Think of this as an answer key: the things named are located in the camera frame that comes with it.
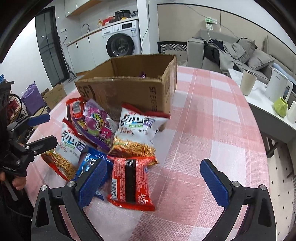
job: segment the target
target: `red container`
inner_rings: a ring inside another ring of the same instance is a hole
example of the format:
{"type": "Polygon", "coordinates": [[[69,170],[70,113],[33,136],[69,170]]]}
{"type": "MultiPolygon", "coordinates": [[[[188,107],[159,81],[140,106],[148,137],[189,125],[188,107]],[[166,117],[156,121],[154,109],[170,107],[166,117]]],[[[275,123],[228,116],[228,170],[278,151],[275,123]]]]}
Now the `red container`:
{"type": "Polygon", "coordinates": [[[105,26],[105,23],[106,23],[106,22],[109,22],[109,21],[111,21],[112,19],[113,19],[113,17],[109,17],[109,18],[104,19],[104,20],[103,20],[103,26],[105,26]]]}

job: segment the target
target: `table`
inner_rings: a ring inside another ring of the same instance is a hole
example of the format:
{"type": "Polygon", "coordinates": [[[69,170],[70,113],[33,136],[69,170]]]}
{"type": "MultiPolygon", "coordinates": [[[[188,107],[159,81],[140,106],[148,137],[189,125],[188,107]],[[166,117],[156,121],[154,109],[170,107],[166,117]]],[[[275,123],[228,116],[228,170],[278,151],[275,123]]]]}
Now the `table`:
{"type": "MultiPolygon", "coordinates": [[[[171,119],[154,139],[160,164],[148,168],[156,211],[118,208],[94,197],[84,211],[105,240],[202,240],[223,211],[200,174],[204,158],[231,181],[270,187],[260,131],[237,84],[225,75],[189,67],[178,67],[177,80],[171,119]]],[[[75,90],[66,99],[78,95],[75,90]]],[[[60,141],[66,99],[30,141],[51,134],[60,141]]],[[[50,188],[65,185],[39,156],[27,172],[25,188],[33,205],[43,184],[50,188]]],[[[245,211],[244,206],[230,237],[235,237],[245,211]]]]}
{"type": "MultiPolygon", "coordinates": [[[[229,76],[240,86],[243,73],[228,69],[229,76]]],[[[273,156],[274,150],[280,142],[288,143],[296,137],[296,123],[289,121],[287,116],[279,116],[273,109],[273,102],[264,94],[267,85],[256,80],[251,93],[245,96],[255,116],[259,130],[269,138],[270,150],[267,157],[273,156]]]]}

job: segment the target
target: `cardboard box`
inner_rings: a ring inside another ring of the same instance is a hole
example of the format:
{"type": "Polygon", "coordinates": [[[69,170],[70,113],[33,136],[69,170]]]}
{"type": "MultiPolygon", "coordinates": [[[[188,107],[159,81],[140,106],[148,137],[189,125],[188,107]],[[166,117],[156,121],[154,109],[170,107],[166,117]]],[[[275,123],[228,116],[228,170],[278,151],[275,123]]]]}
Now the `cardboard box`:
{"type": "Polygon", "coordinates": [[[64,86],[56,85],[51,91],[46,93],[43,98],[48,107],[52,110],[66,96],[67,94],[64,90],[64,86]]]}
{"type": "Polygon", "coordinates": [[[177,85],[177,59],[161,54],[112,58],[75,84],[86,101],[94,99],[115,121],[120,119],[122,103],[169,114],[177,85]],[[142,72],[145,78],[139,77],[142,72]]]}

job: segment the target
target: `washing machine door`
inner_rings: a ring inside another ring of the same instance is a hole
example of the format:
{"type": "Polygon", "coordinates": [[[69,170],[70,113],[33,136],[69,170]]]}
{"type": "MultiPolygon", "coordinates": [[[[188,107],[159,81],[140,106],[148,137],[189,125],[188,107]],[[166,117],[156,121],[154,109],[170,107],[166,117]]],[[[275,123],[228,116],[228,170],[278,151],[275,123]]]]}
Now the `washing machine door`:
{"type": "Polygon", "coordinates": [[[114,34],[108,39],[106,48],[110,57],[131,55],[134,51],[134,42],[126,34],[114,34]]]}

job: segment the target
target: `electric kettle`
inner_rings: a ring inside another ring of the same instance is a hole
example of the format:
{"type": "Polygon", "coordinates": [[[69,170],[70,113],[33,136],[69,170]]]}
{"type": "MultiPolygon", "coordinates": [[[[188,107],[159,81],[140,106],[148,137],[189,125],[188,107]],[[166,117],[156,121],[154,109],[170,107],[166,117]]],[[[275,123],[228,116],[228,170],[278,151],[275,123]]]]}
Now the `electric kettle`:
{"type": "Polygon", "coordinates": [[[290,80],[288,80],[288,78],[285,75],[283,75],[280,71],[273,68],[270,81],[265,91],[265,95],[272,102],[275,102],[280,97],[283,97],[287,86],[289,86],[290,89],[287,94],[287,97],[285,98],[285,101],[287,101],[290,97],[290,94],[293,89],[293,83],[290,80]]]}

